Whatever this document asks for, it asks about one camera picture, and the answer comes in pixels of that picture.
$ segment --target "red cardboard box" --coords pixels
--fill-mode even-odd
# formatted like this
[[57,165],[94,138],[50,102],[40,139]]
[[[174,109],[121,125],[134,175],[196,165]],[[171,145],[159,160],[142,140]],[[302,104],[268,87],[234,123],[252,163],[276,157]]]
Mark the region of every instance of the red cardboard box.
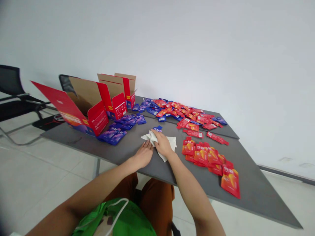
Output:
[[136,76],[119,74],[119,73],[115,73],[115,76],[123,78],[127,109],[132,109],[136,102],[136,96],[135,96]]
[[97,74],[97,76],[98,88],[105,103],[107,115],[113,120],[120,119],[127,112],[124,78],[106,74]]
[[98,83],[69,77],[76,92],[64,92],[32,81],[74,129],[99,136],[108,124]]

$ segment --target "brown pants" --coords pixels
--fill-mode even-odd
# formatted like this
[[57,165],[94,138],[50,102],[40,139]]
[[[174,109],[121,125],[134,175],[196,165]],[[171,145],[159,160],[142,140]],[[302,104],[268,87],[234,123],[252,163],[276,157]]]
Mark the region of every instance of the brown pants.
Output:
[[[132,201],[137,184],[137,173],[133,173],[124,178],[104,201],[115,198],[127,198]],[[174,186],[156,179],[150,179],[142,189],[139,207],[151,222],[157,236],[172,235],[174,199]]]

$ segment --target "green bag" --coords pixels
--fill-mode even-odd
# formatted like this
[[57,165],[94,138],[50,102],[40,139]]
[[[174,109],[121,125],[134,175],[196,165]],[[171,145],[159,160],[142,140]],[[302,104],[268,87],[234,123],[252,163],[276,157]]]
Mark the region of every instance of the green bag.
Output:
[[98,205],[90,214],[85,216],[72,236],[93,236],[103,216],[112,216],[113,222],[115,222],[120,211],[113,228],[113,236],[157,235],[151,223],[136,204],[126,198],[116,198]]

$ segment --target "white tissue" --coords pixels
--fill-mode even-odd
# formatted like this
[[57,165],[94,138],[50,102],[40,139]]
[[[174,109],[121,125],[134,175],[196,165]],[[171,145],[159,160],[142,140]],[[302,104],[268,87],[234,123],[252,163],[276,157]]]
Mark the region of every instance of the white tissue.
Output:
[[[154,134],[151,130],[149,130],[149,133],[146,134],[146,135],[144,135],[144,136],[142,136],[141,138],[144,139],[144,140],[150,140],[151,144],[152,144],[154,147],[155,147],[154,142],[157,142],[157,143],[158,143],[157,137],[155,136],[155,134]],[[170,141],[172,150],[175,151],[175,148],[177,147],[177,145],[176,145],[176,137],[167,137],[167,139]],[[159,153],[159,152],[157,152],[157,153],[160,155],[160,157],[162,158],[162,160],[163,160],[164,162],[167,161],[167,159],[166,159],[165,156],[163,156],[163,155],[162,155],[161,153]]]

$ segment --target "gray table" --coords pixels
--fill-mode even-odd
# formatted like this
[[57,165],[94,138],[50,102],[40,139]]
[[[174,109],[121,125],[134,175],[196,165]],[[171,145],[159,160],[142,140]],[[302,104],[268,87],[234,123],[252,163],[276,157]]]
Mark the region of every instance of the gray table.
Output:
[[[141,104],[142,102],[143,102],[143,97],[136,96],[136,103]],[[132,111],[132,110],[130,110],[130,109],[129,109],[128,111],[131,112],[131,113],[134,113],[134,114],[135,114],[135,113],[138,113],[137,111]],[[217,117],[217,116],[222,117],[222,116],[220,115],[220,113],[217,113],[217,112],[206,111],[206,110],[204,110],[204,112],[207,113],[207,114],[210,114],[210,115],[214,115],[215,117]],[[144,111],[144,112],[142,113],[142,115],[144,115],[145,117],[150,117],[150,118],[154,118],[154,119],[157,120],[157,117],[156,117],[156,116],[154,116],[154,115],[152,115],[152,114],[150,114],[150,113],[148,113],[148,112],[146,112],[146,111]],[[167,122],[170,122],[170,123],[173,123],[173,124],[177,124],[177,123],[178,123],[178,121],[175,120],[175,119],[174,119],[173,117],[171,117],[171,116],[170,116],[170,117],[167,117],[166,121],[167,121]],[[200,128],[201,130],[203,130],[203,131],[206,131],[206,130],[207,130],[207,129],[202,128],[201,126],[199,126],[199,128]],[[212,129],[211,132],[214,133],[214,134],[219,134],[219,135],[224,135],[224,136],[231,137],[231,138],[235,138],[235,139],[240,139],[240,138],[237,136],[237,134],[234,132],[234,130],[231,128],[231,126],[229,126],[229,125],[223,126],[223,128],[218,127],[218,128],[216,128],[216,129]]]
[[[206,168],[198,167],[185,160],[184,155],[181,154],[181,147],[187,135],[182,129],[178,130],[176,129],[176,125],[172,123],[159,123],[156,119],[152,118],[146,118],[146,121],[146,124],[135,125],[135,127],[128,131],[127,135],[117,146],[100,142],[96,138],[73,130],[66,123],[43,133],[42,136],[59,144],[119,165],[136,153],[143,142],[140,136],[147,134],[151,128],[161,125],[163,127],[162,131],[166,136],[176,136],[178,146],[175,149],[176,153],[196,177],[209,198],[293,228],[302,228],[301,224],[237,139],[224,137],[230,142],[230,145],[226,146],[206,136],[204,139],[193,138],[198,142],[208,142],[234,163],[234,167],[240,175],[241,199],[237,199],[223,190],[220,187],[220,178],[217,175],[210,173]],[[151,162],[145,168],[140,169],[139,173],[176,185],[176,180],[169,163],[164,163],[156,150],[154,151]]]

